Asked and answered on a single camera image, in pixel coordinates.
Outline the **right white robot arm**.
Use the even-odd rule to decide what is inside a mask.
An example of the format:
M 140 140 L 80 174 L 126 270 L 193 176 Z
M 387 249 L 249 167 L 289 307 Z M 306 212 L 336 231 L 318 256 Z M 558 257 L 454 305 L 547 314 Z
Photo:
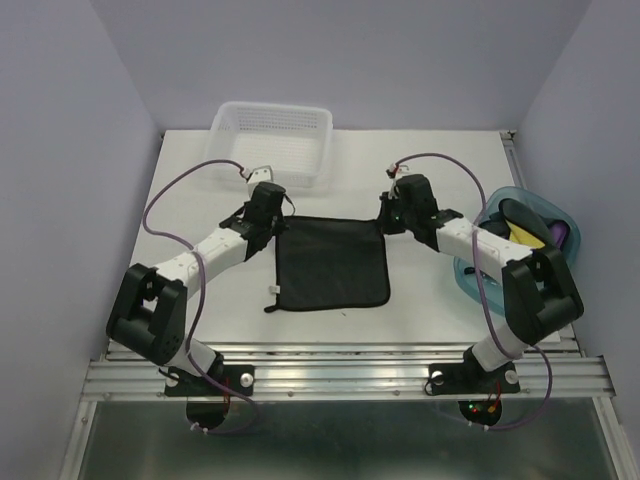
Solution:
M 386 235 L 410 232 L 431 250 L 474 265 L 502 287 L 506 324 L 442 367 L 444 387 L 482 390 L 507 363 L 584 314 L 570 268 L 555 246 L 531 248 L 474 225 L 463 214 L 438 207 L 429 180 L 409 174 L 380 195 L 378 223 Z

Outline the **blue black towel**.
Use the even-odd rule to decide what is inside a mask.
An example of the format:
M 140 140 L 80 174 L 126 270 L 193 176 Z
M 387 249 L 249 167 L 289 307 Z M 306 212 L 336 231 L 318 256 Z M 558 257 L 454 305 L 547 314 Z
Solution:
M 386 244 L 374 220 L 288 216 L 276 237 L 275 311 L 374 308 L 391 297 Z

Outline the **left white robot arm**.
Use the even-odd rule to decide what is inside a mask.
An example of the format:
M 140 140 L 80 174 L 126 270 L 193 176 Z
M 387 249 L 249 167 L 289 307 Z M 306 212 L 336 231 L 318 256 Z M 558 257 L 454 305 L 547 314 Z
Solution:
M 201 316 L 207 282 L 251 259 L 283 230 L 285 197 L 283 187 L 259 182 L 249 200 L 198 244 L 155 266 L 130 266 L 107 321 L 107 336 L 161 368 L 187 373 L 199 393 L 215 392 L 222 384 L 223 355 L 186 328 L 188 301 L 199 297 L 196 315 Z

